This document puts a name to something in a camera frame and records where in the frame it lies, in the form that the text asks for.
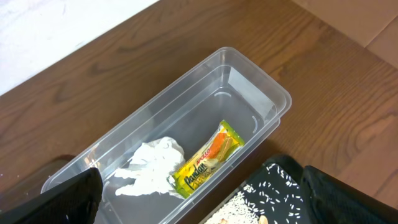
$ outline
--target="plastic storage box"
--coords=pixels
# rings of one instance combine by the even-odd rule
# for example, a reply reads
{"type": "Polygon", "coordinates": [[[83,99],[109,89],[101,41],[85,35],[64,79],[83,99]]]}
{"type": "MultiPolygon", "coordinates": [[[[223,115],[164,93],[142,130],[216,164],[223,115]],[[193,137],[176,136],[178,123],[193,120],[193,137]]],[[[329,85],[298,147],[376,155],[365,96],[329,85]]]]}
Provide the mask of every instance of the plastic storage box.
{"type": "Polygon", "coordinates": [[[280,123],[290,95],[237,50],[224,47],[181,76],[49,178],[42,192],[90,168],[104,182],[95,223],[174,223],[242,162],[280,123]],[[189,198],[116,196],[131,179],[113,177],[143,143],[170,136],[191,158],[225,119],[245,145],[189,198]]]}

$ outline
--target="white wall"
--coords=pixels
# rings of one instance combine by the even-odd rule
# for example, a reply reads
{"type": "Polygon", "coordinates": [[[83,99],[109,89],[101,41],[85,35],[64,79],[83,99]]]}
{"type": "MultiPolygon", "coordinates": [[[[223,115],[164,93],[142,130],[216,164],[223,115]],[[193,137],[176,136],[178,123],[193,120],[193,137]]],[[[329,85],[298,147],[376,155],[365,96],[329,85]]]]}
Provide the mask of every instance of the white wall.
{"type": "Polygon", "coordinates": [[[0,0],[0,95],[158,0],[0,0]]]}

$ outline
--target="yellow snack wrapper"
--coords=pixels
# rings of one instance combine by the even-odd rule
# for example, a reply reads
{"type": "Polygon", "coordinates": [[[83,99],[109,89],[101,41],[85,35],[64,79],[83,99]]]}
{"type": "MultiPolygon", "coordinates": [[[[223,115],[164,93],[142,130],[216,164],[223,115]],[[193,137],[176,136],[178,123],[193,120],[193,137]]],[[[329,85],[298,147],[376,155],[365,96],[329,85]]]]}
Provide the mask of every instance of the yellow snack wrapper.
{"type": "Polygon", "coordinates": [[[187,198],[243,145],[243,139],[222,120],[208,142],[167,180],[181,196],[187,198]]]}

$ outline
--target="wooden table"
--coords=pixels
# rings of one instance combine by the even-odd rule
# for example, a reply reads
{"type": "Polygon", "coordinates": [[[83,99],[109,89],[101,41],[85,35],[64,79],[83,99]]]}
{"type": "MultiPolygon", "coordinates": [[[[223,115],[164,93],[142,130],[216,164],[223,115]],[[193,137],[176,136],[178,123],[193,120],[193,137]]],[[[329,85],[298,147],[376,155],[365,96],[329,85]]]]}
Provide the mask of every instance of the wooden table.
{"type": "Polygon", "coordinates": [[[77,155],[216,49],[292,95],[282,124],[191,215],[275,152],[398,208],[398,71],[288,0],[161,0],[0,98],[0,192],[77,155]]]}

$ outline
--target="white print on black fabric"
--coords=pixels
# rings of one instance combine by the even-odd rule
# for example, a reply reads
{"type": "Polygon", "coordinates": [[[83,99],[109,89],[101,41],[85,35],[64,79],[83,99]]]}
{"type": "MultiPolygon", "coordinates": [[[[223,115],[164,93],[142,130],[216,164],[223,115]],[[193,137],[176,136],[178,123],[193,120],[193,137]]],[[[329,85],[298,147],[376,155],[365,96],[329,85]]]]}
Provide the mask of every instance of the white print on black fabric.
{"type": "Polygon", "coordinates": [[[205,224],[259,223],[260,216],[267,217],[268,223],[274,224],[309,223],[303,206],[299,185],[280,166],[269,164],[249,179],[205,224]],[[239,211],[249,217],[245,222],[242,216],[234,218],[236,212],[229,208],[230,203],[235,205],[237,200],[244,203],[239,211]]]}

